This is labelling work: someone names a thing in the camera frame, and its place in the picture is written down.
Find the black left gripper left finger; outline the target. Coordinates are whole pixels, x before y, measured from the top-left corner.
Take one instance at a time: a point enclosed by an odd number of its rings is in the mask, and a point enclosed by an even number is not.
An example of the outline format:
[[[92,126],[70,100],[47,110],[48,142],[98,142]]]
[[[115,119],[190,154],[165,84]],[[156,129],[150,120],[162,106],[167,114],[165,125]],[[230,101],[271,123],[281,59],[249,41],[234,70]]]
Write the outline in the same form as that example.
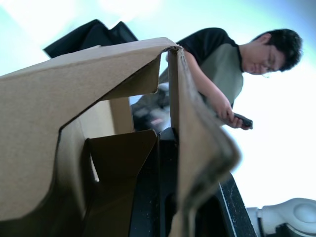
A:
[[[176,212],[178,136],[172,128],[161,132],[136,183],[129,235],[166,237]]]

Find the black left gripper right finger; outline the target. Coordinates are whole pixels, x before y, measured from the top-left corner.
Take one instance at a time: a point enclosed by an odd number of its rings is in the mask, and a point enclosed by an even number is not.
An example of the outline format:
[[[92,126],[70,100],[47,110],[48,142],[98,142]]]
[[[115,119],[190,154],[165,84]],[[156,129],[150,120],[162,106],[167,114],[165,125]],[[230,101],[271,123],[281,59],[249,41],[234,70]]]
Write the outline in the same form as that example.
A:
[[[195,224],[196,237],[257,236],[232,174],[198,209]]]

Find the person's right hand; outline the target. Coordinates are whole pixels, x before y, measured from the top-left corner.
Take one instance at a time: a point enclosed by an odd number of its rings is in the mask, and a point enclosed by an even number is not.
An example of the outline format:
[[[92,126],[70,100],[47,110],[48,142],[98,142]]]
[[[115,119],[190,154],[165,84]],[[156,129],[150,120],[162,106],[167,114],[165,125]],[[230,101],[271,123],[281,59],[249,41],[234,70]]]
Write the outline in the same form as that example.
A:
[[[220,120],[231,128],[241,128],[243,130],[249,129],[248,127],[243,126],[242,120],[234,115],[231,105],[226,98],[219,99],[215,103],[215,110]]]

